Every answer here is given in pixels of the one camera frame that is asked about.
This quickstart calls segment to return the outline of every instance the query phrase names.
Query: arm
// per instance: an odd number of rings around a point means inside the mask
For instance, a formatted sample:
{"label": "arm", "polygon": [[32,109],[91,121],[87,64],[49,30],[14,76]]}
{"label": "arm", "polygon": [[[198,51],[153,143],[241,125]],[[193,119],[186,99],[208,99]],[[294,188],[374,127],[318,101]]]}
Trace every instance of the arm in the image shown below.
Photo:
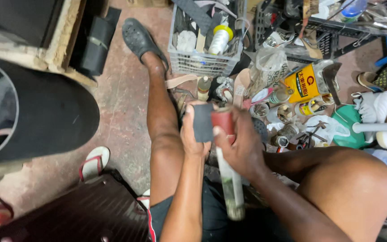
{"label": "arm", "polygon": [[211,142],[197,143],[194,137],[194,109],[187,105],[180,136],[185,148],[185,159],[180,179],[162,228],[160,240],[201,241],[202,237],[202,177],[205,154]]}
{"label": "arm", "polygon": [[226,134],[215,127],[216,145],[221,147],[228,163],[240,175],[249,179],[269,203],[272,210],[298,242],[351,241],[325,214],[280,182],[265,165],[261,141],[250,114],[233,109],[237,140],[233,146]]}

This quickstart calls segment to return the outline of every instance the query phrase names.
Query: nail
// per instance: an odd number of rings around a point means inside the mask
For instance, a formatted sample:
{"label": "nail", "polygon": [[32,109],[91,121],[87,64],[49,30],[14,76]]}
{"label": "nail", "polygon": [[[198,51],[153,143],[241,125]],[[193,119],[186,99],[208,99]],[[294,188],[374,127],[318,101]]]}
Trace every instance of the nail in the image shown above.
{"label": "nail", "polygon": [[214,136],[218,136],[219,135],[219,133],[220,133],[220,127],[219,126],[214,126],[213,127],[213,135]]}
{"label": "nail", "polygon": [[186,105],[185,112],[186,112],[186,113],[192,113],[193,108],[194,108],[194,107],[192,107],[192,105]]}

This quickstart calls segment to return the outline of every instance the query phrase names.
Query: plastic bottle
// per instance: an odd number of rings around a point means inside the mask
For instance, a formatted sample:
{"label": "plastic bottle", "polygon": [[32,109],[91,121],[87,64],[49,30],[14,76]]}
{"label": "plastic bottle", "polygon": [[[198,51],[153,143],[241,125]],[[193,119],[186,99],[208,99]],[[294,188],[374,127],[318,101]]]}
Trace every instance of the plastic bottle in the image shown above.
{"label": "plastic bottle", "polygon": [[336,20],[342,23],[353,23],[367,9],[368,0],[346,0],[341,8],[344,8],[337,16]]}
{"label": "plastic bottle", "polygon": [[274,104],[286,102],[293,93],[294,93],[293,89],[287,89],[287,88],[274,90],[270,94],[270,102]]}
{"label": "plastic bottle", "polygon": [[202,77],[198,81],[198,99],[201,101],[207,101],[209,98],[209,90],[212,85],[212,80],[208,76]]}

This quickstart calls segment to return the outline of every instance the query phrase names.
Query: concrete floor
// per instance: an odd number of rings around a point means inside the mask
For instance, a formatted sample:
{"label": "concrete floor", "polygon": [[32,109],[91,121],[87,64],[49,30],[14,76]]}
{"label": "concrete floor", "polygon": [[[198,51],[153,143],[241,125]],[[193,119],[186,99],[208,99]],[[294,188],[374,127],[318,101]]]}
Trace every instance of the concrete floor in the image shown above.
{"label": "concrete floor", "polygon": [[[16,217],[76,185],[79,165],[96,146],[110,149],[109,167],[116,168],[137,194],[149,188],[148,74],[126,47],[121,26],[126,18],[137,18],[166,53],[172,6],[128,8],[126,0],[113,0],[110,5],[122,9],[122,13],[104,73],[98,78],[99,87],[92,90],[101,112],[98,131],[83,147],[64,154],[35,158],[25,163],[21,171],[8,174],[0,181],[0,197],[13,207]],[[376,40],[340,58],[343,66],[338,73],[339,96],[343,102],[352,103],[352,92],[367,91],[358,85],[355,77],[361,71],[377,70],[374,62],[381,57],[381,43]]]}

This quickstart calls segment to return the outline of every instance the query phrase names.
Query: white plastic bag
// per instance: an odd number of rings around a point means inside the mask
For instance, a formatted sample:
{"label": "white plastic bag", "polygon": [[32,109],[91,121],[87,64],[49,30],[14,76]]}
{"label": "white plastic bag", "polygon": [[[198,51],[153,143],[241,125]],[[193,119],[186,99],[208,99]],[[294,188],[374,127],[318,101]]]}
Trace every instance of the white plastic bag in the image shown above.
{"label": "white plastic bag", "polygon": [[264,88],[278,85],[279,80],[285,76],[288,60],[284,46],[262,48],[255,53],[245,52],[245,54],[255,62],[250,69],[252,84],[249,86],[248,98],[254,97]]}
{"label": "white plastic bag", "polygon": [[[343,137],[348,137],[350,136],[350,130],[347,129],[345,126],[340,124],[337,120],[334,118],[328,117],[326,115],[316,115],[311,117],[306,123],[305,126],[315,126],[319,124],[319,121],[328,123],[325,124],[326,128],[325,129],[318,129],[315,134],[319,135],[320,137],[324,138],[327,143],[330,145],[332,140],[334,139],[334,135],[339,135]],[[308,127],[306,131],[313,132],[316,128],[315,127]],[[316,137],[312,137],[314,142],[316,144],[319,144],[321,140],[319,140]]]}

